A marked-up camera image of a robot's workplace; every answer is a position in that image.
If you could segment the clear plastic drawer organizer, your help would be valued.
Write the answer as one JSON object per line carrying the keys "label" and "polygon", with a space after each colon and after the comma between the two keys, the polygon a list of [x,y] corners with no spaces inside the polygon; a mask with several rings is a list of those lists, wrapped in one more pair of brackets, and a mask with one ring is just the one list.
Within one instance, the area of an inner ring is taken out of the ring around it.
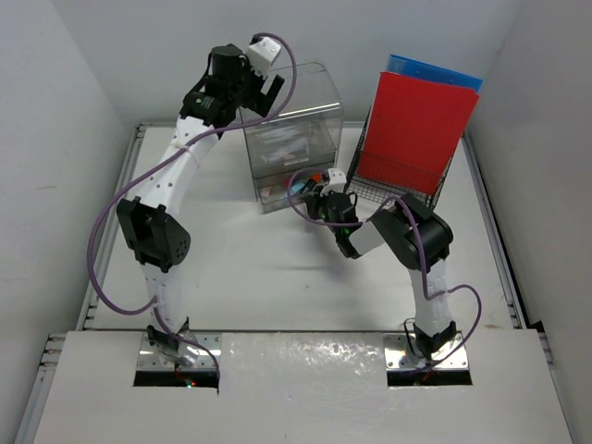
{"label": "clear plastic drawer organizer", "polygon": [[[306,167],[323,170],[337,163],[344,121],[343,103],[325,65],[297,66],[296,88],[274,119],[245,129],[255,195],[264,213],[289,205],[290,176]],[[261,196],[263,187],[272,193]]]}

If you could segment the red folder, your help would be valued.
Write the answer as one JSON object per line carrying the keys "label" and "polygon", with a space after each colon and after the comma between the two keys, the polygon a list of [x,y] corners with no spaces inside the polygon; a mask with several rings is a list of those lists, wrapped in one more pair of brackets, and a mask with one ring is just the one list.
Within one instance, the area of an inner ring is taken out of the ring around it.
{"label": "red folder", "polygon": [[440,174],[479,95],[470,88],[380,73],[364,149]]}

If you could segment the blue folder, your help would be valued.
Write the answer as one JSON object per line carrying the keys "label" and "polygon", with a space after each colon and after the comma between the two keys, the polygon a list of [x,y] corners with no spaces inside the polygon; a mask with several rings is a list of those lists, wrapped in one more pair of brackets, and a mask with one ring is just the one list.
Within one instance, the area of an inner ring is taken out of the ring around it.
{"label": "blue folder", "polygon": [[480,91],[483,84],[479,78],[401,55],[389,56],[386,71],[419,80],[470,88],[475,93]]}

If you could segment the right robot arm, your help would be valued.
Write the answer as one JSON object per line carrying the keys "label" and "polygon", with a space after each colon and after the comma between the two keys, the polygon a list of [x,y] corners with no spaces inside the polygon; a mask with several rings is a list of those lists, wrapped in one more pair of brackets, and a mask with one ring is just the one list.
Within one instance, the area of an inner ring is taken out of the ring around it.
{"label": "right robot arm", "polygon": [[426,360],[456,335],[447,301],[446,259],[453,234],[450,226],[410,193],[391,196],[391,207],[377,209],[366,221],[359,220],[355,203],[345,192],[318,191],[305,199],[307,215],[326,223],[341,253],[358,259],[387,245],[407,268],[415,304],[413,351]]}

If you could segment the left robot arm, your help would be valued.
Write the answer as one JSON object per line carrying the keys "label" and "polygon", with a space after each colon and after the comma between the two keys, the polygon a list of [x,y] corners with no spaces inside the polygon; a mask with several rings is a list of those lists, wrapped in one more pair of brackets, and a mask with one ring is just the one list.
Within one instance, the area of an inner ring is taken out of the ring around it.
{"label": "left robot arm", "polygon": [[206,71],[185,95],[164,158],[174,160],[154,172],[136,195],[117,204],[117,219],[128,247],[140,263],[148,296],[150,345],[164,363],[192,367],[200,348],[189,331],[180,265],[191,247],[178,222],[184,195],[200,164],[234,121],[239,108],[266,117],[284,83],[267,77],[280,43],[258,35],[246,50],[229,43],[214,47]]}

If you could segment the orange cap clear marker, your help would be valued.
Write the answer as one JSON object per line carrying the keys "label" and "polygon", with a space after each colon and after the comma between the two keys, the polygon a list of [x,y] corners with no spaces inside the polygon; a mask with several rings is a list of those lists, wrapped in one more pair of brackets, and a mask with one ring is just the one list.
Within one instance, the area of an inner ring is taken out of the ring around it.
{"label": "orange cap clear marker", "polygon": [[272,190],[273,190],[272,186],[263,187],[261,189],[261,196],[264,198],[268,197],[272,193]]}

